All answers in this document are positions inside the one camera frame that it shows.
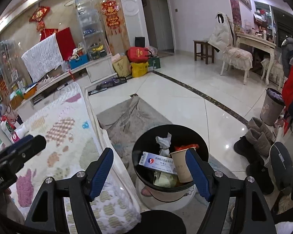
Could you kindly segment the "white tv cabinet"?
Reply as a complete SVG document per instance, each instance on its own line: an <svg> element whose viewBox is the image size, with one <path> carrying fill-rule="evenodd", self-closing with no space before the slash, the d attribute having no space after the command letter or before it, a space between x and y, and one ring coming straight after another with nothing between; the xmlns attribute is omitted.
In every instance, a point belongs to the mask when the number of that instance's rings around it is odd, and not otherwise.
<svg viewBox="0 0 293 234"><path fill-rule="evenodd" d="M53 77L45 85L39 86L35 94L22 101L21 105L16 108L16 113L22 121L26 121L36 111L60 95L66 85L76 82L81 88L95 87L100 82L114 76L116 76L116 72L112 65L111 54L89 61L71 71Z"/></svg>

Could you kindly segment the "black trash bin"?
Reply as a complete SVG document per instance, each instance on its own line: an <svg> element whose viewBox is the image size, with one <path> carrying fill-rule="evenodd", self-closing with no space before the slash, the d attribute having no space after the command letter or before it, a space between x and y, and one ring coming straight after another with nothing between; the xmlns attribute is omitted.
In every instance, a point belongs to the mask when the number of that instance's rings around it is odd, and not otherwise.
<svg viewBox="0 0 293 234"><path fill-rule="evenodd" d="M134 170L142 185L140 195L162 203L192 195L195 185L185 163L185 153L190 148L208 161L206 142L188 127L160 125L142 134L132 150Z"/></svg>

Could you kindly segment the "brown paper cup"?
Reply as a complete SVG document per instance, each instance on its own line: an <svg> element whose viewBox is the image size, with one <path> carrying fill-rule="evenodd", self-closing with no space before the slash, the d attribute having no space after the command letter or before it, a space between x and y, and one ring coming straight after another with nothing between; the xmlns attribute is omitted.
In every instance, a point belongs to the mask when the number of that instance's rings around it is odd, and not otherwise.
<svg viewBox="0 0 293 234"><path fill-rule="evenodd" d="M175 169L180 183L187 183L193 181L192 175L187 167L185 159L187 150L189 150L189 147L183 150L172 152L170 154L175 165Z"/></svg>

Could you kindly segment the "bananas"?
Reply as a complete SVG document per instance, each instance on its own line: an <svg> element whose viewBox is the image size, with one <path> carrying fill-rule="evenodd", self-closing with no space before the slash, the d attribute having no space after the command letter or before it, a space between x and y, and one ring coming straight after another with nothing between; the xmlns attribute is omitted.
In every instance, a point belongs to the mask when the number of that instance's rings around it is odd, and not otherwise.
<svg viewBox="0 0 293 234"><path fill-rule="evenodd" d="M103 49L104 49L103 44L98 44L98 45L91 46L92 52L101 52L101 50L103 50Z"/></svg>

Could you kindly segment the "red cloth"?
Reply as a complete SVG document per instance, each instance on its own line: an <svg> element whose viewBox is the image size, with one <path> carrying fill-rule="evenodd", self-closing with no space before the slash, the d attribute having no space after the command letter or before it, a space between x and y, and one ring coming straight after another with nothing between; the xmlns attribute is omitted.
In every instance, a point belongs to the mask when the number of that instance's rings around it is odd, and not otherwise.
<svg viewBox="0 0 293 234"><path fill-rule="evenodd" d="M68 61L73 54L73 50L76 48L70 28L67 27L61 31L59 31L57 28L45 28L41 30L40 41L46 39L52 34L55 34L63 60Z"/></svg>

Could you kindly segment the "black boots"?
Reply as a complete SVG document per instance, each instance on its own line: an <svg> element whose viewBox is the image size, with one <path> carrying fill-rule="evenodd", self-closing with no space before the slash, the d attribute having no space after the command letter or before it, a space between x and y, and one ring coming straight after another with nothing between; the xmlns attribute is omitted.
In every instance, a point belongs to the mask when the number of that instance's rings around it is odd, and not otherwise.
<svg viewBox="0 0 293 234"><path fill-rule="evenodd" d="M249 165L246 168L248 176L252 176L257 182L264 195L272 194L274 191L274 184L269 176L268 168L264 166L264 160L255 150L254 146L248 142L245 136L240 139L233 146L234 151L247 159Z"/></svg>

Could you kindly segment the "white tissue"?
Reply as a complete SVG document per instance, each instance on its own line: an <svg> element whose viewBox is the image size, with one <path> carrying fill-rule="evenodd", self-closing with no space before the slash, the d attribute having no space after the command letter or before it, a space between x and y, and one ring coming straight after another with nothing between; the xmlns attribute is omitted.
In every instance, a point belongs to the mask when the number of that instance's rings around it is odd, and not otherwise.
<svg viewBox="0 0 293 234"><path fill-rule="evenodd" d="M169 148L171 145L171 134L168 133L167 137L165 138L157 136L155 140L160 147L159 155L164 157L170 157Z"/></svg>

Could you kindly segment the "red bag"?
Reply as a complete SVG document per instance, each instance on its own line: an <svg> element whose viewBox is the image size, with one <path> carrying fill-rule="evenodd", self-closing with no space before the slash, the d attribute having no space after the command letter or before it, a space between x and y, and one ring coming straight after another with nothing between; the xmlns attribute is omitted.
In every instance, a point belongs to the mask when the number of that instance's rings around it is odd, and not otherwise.
<svg viewBox="0 0 293 234"><path fill-rule="evenodd" d="M151 57L152 52L148 48L130 47L126 52L127 58L133 63L146 63Z"/></svg>

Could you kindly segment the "beige paper bag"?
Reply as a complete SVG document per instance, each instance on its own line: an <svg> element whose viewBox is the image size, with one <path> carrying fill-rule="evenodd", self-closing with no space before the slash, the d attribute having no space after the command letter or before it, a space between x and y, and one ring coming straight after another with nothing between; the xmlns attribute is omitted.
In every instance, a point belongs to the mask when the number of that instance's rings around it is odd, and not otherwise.
<svg viewBox="0 0 293 234"><path fill-rule="evenodd" d="M127 56L121 56L112 62L113 68L119 77L128 77L132 74L132 68Z"/></svg>

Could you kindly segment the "yellow bag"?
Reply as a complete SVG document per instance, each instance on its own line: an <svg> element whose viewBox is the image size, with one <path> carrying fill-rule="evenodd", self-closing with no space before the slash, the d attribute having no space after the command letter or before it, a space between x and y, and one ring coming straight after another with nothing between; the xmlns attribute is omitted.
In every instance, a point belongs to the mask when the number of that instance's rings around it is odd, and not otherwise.
<svg viewBox="0 0 293 234"><path fill-rule="evenodd" d="M145 74L147 74L147 72L148 72L148 67L149 67L148 62L145 62L145 63L131 62L130 65L132 68L132 77L133 78L142 77Z"/></svg>

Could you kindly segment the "handheld vacuum cleaner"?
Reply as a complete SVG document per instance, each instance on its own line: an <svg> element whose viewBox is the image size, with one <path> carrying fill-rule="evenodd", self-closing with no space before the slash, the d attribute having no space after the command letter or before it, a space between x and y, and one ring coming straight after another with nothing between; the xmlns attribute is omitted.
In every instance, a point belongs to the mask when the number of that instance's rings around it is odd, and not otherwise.
<svg viewBox="0 0 293 234"><path fill-rule="evenodd" d="M124 83L127 83L127 79L125 77L112 78L98 85L96 87L96 90L103 90L103 89L111 88L111 87L118 86Z"/></svg>

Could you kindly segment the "blue storage box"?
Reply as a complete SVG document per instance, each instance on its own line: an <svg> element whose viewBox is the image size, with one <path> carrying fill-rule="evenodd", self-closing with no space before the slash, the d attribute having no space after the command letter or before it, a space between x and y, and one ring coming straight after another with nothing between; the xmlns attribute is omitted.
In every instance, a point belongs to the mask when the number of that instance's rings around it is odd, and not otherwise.
<svg viewBox="0 0 293 234"><path fill-rule="evenodd" d="M75 69L77 67L84 65L85 63L88 63L88 61L89 60L88 60L87 54L84 54L84 55L80 56L79 59L69 60L69 68L71 70Z"/></svg>

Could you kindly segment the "white puffer jacket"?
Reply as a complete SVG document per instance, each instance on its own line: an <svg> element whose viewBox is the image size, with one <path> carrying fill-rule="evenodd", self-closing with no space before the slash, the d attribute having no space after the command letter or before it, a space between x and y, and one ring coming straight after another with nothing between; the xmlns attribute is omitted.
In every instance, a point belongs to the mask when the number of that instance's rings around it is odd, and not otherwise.
<svg viewBox="0 0 293 234"><path fill-rule="evenodd" d="M219 51L225 51L227 47L233 46L233 41L234 30L230 18L227 14L218 12L213 33L207 43Z"/></svg>

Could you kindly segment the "red wrapper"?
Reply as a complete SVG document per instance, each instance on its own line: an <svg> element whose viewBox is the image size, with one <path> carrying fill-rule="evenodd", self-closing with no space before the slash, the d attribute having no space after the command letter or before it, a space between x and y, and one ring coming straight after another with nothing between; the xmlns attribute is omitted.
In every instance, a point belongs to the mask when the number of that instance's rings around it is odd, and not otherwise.
<svg viewBox="0 0 293 234"><path fill-rule="evenodd" d="M189 145L183 145L183 146L175 146L175 151L182 151L182 150L187 150L189 148L194 148L198 149L199 145L198 144L189 144Z"/></svg>

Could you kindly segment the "yellow green sponge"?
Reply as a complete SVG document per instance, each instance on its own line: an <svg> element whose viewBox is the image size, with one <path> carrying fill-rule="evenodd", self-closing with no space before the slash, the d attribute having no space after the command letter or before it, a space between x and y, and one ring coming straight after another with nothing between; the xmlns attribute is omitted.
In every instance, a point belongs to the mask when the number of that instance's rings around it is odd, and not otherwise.
<svg viewBox="0 0 293 234"><path fill-rule="evenodd" d="M156 171L153 185L162 188L174 188L179 185L179 179L177 175Z"/></svg>

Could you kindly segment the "white blue medicine box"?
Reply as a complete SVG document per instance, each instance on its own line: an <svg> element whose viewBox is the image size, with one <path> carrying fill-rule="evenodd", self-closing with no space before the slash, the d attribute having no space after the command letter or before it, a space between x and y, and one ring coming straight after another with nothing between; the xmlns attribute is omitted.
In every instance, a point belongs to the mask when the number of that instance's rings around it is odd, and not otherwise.
<svg viewBox="0 0 293 234"><path fill-rule="evenodd" d="M151 170L177 175L172 158L143 152L138 163Z"/></svg>

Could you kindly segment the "grey fur boots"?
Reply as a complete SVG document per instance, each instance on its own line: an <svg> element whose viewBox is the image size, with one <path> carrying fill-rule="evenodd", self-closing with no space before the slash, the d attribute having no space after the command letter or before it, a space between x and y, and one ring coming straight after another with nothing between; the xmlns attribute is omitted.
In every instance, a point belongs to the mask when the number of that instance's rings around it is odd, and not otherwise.
<svg viewBox="0 0 293 234"><path fill-rule="evenodd" d="M254 147L257 153L268 157L272 146L272 132L259 118L252 117L247 123L246 140Z"/></svg>

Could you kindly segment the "white lace tv cover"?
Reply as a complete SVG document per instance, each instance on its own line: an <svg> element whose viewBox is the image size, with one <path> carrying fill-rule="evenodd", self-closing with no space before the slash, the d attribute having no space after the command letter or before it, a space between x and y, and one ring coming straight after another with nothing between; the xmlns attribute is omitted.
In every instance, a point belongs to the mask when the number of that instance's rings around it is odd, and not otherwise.
<svg viewBox="0 0 293 234"><path fill-rule="evenodd" d="M26 51L21 59L33 82L41 80L48 72L64 62L56 34L52 34Z"/></svg>

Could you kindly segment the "grey patterned floor rug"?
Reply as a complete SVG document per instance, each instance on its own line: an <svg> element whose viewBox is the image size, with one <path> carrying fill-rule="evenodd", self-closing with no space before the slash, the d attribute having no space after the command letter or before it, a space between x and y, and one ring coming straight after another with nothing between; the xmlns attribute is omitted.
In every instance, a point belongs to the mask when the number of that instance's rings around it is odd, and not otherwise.
<svg viewBox="0 0 293 234"><path fill-rule="evenodd" d="M101 128L107 130L109 139L122 159L144 205L173 212L182 218L187 233L197 233L207 211L208 202L196 190L177 202L162 203L141 194L144 185L134 171L134 143L149 129L171 122L138 96L100 112L97 118Z"/></svg>

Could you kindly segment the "clear acrylic shelf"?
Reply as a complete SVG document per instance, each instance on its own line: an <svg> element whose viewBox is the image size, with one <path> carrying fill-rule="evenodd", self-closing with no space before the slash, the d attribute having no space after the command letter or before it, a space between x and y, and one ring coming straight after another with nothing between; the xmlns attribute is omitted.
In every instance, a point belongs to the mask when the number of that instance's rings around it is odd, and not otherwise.
<svg viewBox="0 0 293 234"><path fill-rule="evenodd" d="M110 53L102 23L99 0L74 0L77 20L83 39L83 47L89 60L98 60ZM101 52L92 52L91 46L103 44Z"/></svg>

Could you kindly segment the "dark wooden stool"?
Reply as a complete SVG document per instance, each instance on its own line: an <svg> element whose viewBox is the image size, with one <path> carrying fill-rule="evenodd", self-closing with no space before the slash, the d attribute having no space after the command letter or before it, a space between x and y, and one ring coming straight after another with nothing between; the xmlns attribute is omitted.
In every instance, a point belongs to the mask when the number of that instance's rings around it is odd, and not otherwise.
<svg viewBox="0 0 293 234"><path fill-rule="evenodd" d="M204 60L205 64L208 65L208 61L211 60L211 63L215 62L215 47L208 44L207 41L194 40L194 61Z"/></svg>

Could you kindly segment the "white pink spray bottle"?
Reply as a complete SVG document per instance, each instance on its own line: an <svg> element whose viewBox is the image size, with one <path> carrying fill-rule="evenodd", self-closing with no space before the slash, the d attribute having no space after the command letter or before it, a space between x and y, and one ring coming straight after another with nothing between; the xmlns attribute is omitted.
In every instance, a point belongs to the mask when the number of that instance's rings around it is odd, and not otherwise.
<svg viewBox="0 0 293 234"><path fill-rule="evenodd" d="M16 143L16 142L20 141L21 139L23 139L28 134L28 132L29 132L29 130L24 124L21 124L20 126L18 126L14 130L14 132L11 136L13 143Z"/></svg>

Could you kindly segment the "green gift bag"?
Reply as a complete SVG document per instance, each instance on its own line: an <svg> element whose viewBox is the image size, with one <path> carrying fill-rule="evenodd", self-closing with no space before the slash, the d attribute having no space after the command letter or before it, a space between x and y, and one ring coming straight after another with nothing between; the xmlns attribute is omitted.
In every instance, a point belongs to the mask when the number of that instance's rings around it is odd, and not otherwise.
<svg viewBox="0 0 293 234"><path fill-rule="evenodd" d="M152 69L152 70L161 68L160 58L158 56L149 58L148 64L149 64L149 69Z"/></svg>

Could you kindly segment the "white cushioned chair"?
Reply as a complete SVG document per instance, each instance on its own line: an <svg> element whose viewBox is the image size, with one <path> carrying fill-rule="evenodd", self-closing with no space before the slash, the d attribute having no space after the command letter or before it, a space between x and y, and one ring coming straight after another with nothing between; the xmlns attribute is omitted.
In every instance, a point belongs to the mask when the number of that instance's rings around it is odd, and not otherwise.
<svg viewBox="0 0 293 234"><path fill-rule="evenodd" d="M252 68L252 54L241 48L237 48L234 45L232 47L227 47L225 51L222 52L222 68L220 75L223 75L225 65L227 69L230 66L244 71L243 84L247 84L247 79L249 77L249 71Z"/></svg>

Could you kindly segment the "grey floral waste basket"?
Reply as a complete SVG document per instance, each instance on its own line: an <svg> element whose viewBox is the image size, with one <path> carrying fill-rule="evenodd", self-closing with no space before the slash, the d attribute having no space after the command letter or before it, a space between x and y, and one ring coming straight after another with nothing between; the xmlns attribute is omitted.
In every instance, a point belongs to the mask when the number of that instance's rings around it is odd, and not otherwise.
<svg viewBox="0 0 293 234"><path fill-rule="evenodd" d="M273 89L267 88L265 100L260 113L260 119L268 126L273 126L275 121L284 109L282 94Z"/></svg>

